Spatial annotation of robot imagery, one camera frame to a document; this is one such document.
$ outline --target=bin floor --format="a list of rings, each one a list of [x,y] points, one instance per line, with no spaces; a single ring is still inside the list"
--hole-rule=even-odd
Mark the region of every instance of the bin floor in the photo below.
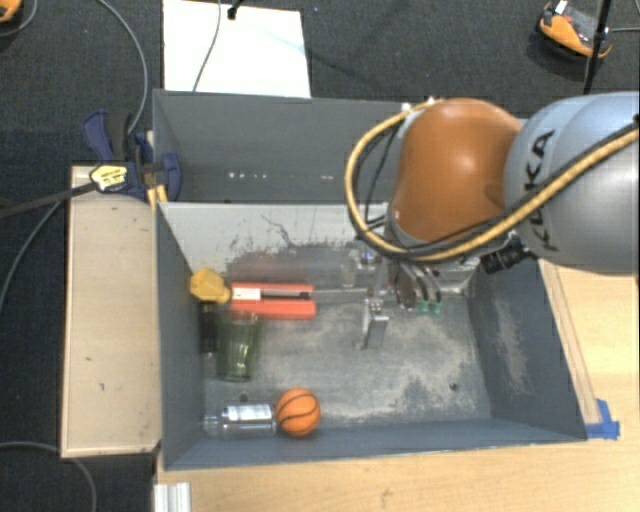
[[[243,394],[275,403],[305,387],[320,401],[322,428],[489,418],[467,300],[445,297],[437,317],[393,304],[385,312],[384,344],[366,350],[354,347],[361,303],[320,304],[310,322],[267,322],[251,381],[215,379],[215,362],[204,361],[208,412]]]

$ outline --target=gray bin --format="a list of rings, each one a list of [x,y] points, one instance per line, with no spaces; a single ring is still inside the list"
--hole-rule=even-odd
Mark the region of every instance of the gray bin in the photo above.
[[[319,300],[310,322],[269,322],[249,383],[205,378],[192,272],[209,266],[234,280],[339,289],[354,247],[342,205],[344,163],[362,133],[399,108],[155,91],[156,151],[178,152],[185,181],[179,202],[161,205],[155,222],[165,469],[586,439],[532,261],[491,276],[478,271],[437,317],[389,302],[377,349],[354,348],[364,296],[345,288]],[[389,197],[397,158],[394,147],[378,200]],[[221,401],[246,393],[275,402],[290,387],[308,387],[321,402],[321,423],[308,437],[205,436],[202,416]]]

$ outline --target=orange object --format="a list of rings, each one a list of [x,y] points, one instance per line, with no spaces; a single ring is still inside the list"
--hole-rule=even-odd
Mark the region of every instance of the orange object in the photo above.
[[[0,23],[13,18],[21,5],[22,0],[0,0]]]
[[[320,415],[320,402],[305,388],[285,391],[276,404],[278,426],[292,436],[304,436],[313,431]]]
[[[520,128],[511,114],[477,99],[452,98],[425,110],[402,145],[394,221],[432,242],[500,213],[503,168]]]
[[[587,16],[569,7],[568,2],[560,3],[564,4],[560,12],[554,10],[551,3],[545,6],[548,14],[540,17],[537,29],[559,47],[583,57],[591,57],[593,40],[591,27],[585,23],[585,20],[588,20]],[[610,51],[611,45],[601,46],[598,58],[606,57]]]
[[[249,311],[267,320],[311,320],[316,316],[310,284],[234,282],[231,289],[231,311]]]

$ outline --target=blue clamp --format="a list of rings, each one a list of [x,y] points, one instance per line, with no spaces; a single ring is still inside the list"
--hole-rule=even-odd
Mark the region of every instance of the blue clamp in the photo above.
[[[609,406],[604,400],[596,399],[602,421],[585,425],[589,439],[611,439],[616,441],[620,437],[620,422],[611,419]]]
[[[135,136],[136,147],[132,155],[127,142],[128,123],[128,113],[110,114],[104,109],[93,112],[82,122],[85,144],[93,150],[100,163],[117,163],[127,170],[125,183],[111,190],[99,190],[146,201],[146,191],[153,186],[150,185],[152,183],[165,185],[168,199],[175,201],[182,187],[182,170],[177,154],[163,153],[160,162],[153,163],[153,148],[144,134],[139,133]]]

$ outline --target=yellow clamp label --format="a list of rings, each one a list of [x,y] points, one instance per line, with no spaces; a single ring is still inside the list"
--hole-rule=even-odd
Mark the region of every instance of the yellow clamp label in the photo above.
[[[100,192],[117,192],[127,185],[127,172],[124,165],[101,165],[89,177]]]

